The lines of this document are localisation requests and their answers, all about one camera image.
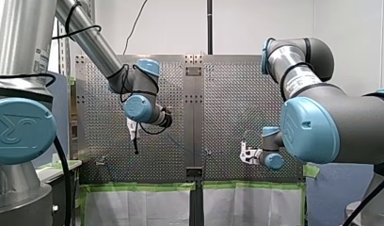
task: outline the cable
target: cable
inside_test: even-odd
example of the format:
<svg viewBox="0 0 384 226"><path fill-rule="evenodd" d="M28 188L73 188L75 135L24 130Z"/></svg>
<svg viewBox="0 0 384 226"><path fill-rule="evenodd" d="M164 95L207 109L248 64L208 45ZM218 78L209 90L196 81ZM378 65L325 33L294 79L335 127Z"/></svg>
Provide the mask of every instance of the cable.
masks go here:
<svg viewBox="0 0 384 226"><path fill-rule="evenodd" d="M71 38L72 40L74 40L72 38L73 35L76 35L78 33L84 32L84 31L89 30L91 28L98 28L99 29L98 32L102 31L102 28L99 25L95 24L95 25L91 25L91 26L84 27L82 29L70 32L70 22L72 20L72 14L74 13L74 11L75 11L75 9L77 7L82 7L82 5L81 5L81 3L79 1L75 1L75 3L72 5L72 8L69 11L69 15L66 18L66 21L65 21L65 24L64 24L65 25L66 35L61 35L61 36L53 37L52 40L60 40L60 39L63 39L63 38Z"/></svg>
<svg viewBox="0 0 384 226"><path fill-rule="evenodd" d="M65 179L65 192L66 192L66 210L65 210L65 226L70 226L72 221L72 179L69 171L69 165L67 163L66 154L63 151L62 145L60 144L57 136L55 137L55 148L57 155L59 155L60 162L62 163L63 176Z"/></svg>
<svg viewBox="0 0 384 226"><path fill-rule="evenodd" d="M122 77L122 81L121 81L121 91L120 91L120 105L124 104L127 99L132 95L130 94L127 98L125 99L122 99L122 95L124 95L124 92L127 93L127 92L131 92L130 90L128 90L126 87L125 87L125 83L128 83L128 72L130 71L130 65L128 64L124 64L124 67L125 67L125 75Z"/></svg>
<svg viewBox="0 0 384 226"><path fill-rule="evenodd" d="M354 218L362 211L362 209L384 188L384 180L380 183L362 202L361 204L353 211L353 213L348 217L344 222L343 226L349 226Z"/></svg>
<svg viewBox="0 0 384 226"><path fill-rule="evenodd" d="M137 137L137 133L138 133L138 125L139 125L139 123L136 124L136 137ZM139 154L139 151L138 151L138 141L137 141L136 137L133 139L134 149L135 149L135 154Z"/></svg>
<svg viewBox="0 0 384 226"><path fill-rule="evenodd" d="M46 87L50 87L55 83L56 77L49 73L37 73L37 74L17 74L17 75L0 75L0 79L13 79L13 78L31 78L31 77L49 77L51 81L46 84Z"/></svg>
<svg viewBox="0 0 384 226"><path fill-rule="evenodd" d="M163 128L162 130L160 130L159 132L154 133L154 132L147 131L147 130L142 126L142 124L141 124L140 122L137 123L137 124L139 124L139 126L141 127L141 129L143 130L143 132L145 132L145 133L147 133L147 134L149 134L149 135L159 135L159 134L165 132L166 129L167 129L167 127L164 127L164 128Z"/></svg>
<svg viewBox="0 0 384 226"><path fill-rule="evenodd" d="M139 10L138 16L136 17L136 21L134 22L134 25L133 25L133 29L131 30L130 35L127 37L127 41L125 42L125 48L124 48L124 51L122 52L123 55L125 55L125 52L128 49L128 41L131 39L131 37L134 34L134 30L136 29L136 23L138 22L139 17L141 16L142 10L145 8L145 5L147 2L148 2L148 0L145 0L145 2L143 2L143 4L142 4L141 9Z"/></svg>
<svg viewBox="0 0 384 226"><path fill-rule="evenodd" d="M91 25L91 26L85 27L83 29L73 31L73 32L68 33L66 35L61 35L61 36L53 37L52 40L60 40L60 39L63 39L63 38L71 38L73 35L76 35L78 33L84 32L86 30L90 30L91 28L98 28L98 32L102 31L102 27L101 26L99 26L99 25Z"/></svg>

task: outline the silver arm segment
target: silver arm segment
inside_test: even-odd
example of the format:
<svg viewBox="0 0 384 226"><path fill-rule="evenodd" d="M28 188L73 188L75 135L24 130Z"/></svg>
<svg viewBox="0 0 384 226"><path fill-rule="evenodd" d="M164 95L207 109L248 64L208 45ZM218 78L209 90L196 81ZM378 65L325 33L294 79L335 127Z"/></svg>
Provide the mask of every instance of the silver arm segment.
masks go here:
<svg viewBox="0 0 384 226"><path fill-rule="evenodd" d="M68 25L68 32L82 30L94 25L75 0L58 0L56 17L62 24ZM96 28L87 29L72 37L106 77L109 87L114 92L120 94L137 92L136 96L140 98L133 97L133 100L128 101L125 107L131 105L146 106L146 101L149 102L150 106L146 106L150 109L147 110L147 115L141 113L141 116L135 116L135 112L125 109L127 117L137 122L163 127L171 126L172 119L169 113L163 110L162 106L156 104L156 94L159 91L157 88L158 76L143 72L143 70L130 70L127 72L127 67L121 63L103 35Z"/></svg>

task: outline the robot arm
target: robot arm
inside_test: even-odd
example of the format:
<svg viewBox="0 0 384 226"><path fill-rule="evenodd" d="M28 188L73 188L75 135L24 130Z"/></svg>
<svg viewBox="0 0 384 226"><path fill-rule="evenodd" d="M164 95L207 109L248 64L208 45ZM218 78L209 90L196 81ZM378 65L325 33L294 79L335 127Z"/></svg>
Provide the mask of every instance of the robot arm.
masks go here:
<svg viewBox="0 0 384 226"><path fill-rule="evenodd" d="M349 97L324 83L333 55L320 40L270 40L262 68L285 101L282 141L294 157L319 164L384 164L384 93Z"/></svg>
<svg viewBox="0 0 384 226"><path fill-rule="evenodd" d="M68 27L67 33L94 26L75 0L58 0L56 17ZM72 36L118 94L131 93L124 105L125 115L136 122L171 126L171 115L156 104L160 66L151 59L140 59L133 70L121 63L98 29L87 29Z"/></svg>

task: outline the small object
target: small object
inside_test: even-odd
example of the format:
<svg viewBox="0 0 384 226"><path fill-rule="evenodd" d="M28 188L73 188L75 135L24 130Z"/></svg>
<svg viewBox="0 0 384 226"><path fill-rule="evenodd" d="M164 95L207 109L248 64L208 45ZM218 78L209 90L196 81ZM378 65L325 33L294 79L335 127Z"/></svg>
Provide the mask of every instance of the small object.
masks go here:
<svg viewBox="0 0 384 226"><path fill-rule="evenodd" d="M59 206L53 205L52 206L52 214L57 214L57 212L59 212Z"/></svg>
<svg viewBox="0 0 384 226"><path fill-rule="evenodd" d="M128 131L130 132L131 140L140 138L140 135L139 135L140 126L138 126L138 123L136 121L132 121L129 118L127 118L127 127L128 127Z"/></svg>
<svg viewBox="0 0 384 226"><path fill-rule="evenodd" d="M279 153L271 153L266 156L264 164L271 170L280 170L285 165L285 160Z"/></svg>
<svg viewBox="0 0 384 226"><path fill-rule="evenodd" d="M102 157L98 158L95 161L95 165L96 166L105 166L106 165L106 156L102 156Z"/></svg>
<svg viewBox="0 0 384 226"><path fill-rule="evenodd" d="M60 162L59 155L57 153L52 154L52 167Z"/></svg>
<svg viewBox="0 0 384 226"><path fill-rule="evenodd" d="M244 163L248 163L250 165L259 165L259 157L260 154L262 154L263 150L261 149L254 149L252 147L246 147L246 142L241 142L241 153L239 154L239 158Z"/></svg>

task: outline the pegboard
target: pegboard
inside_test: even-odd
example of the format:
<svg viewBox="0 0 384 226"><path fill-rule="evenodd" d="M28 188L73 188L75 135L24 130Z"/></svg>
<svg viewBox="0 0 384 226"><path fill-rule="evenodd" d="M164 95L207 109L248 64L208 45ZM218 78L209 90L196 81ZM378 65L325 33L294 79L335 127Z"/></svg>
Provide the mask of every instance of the pegboard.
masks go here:
<svg viewBox="0 0 384 226"><path fill-rule="evenodd" d="M183 58L159 59L161 77L157 101L162 106L170 106L173 124L166 133L158 136L141 131L139 154L135 154L120 96L111 93L106 79L88 58L79 56L77 107L79 152L84 162L80 177L83 184L184 181L184 151L180 148L184 146ZM121 59L133 65L138 57L121 56Z"/></svg>
<svg viewBox="0 0 384 226"><path fill-rule="evenodd" d="M262 147L263 127L280 125L280 87L261 74L260 61L259 56L203 57L205 180L303 180L302 165L284 149L280 152L286 164L278 171L239 159L241 140L250 147Z"/></svg>
<svg viewBox="0 0 384 226"><path fill-rule="evenodd" d="M132 65L140 56L120 56ZM205 180L297 182L302 167L284 150L280 171L239 159L240 142L261 144L261 130L278 125L282 100L260 56L149 56L161 64L158 104L173 124L159 136L144 135L134 154L119 95L85 56L78 56L77 112L81 183L171 183L186 180L186 167L203 167Z"/></svg>

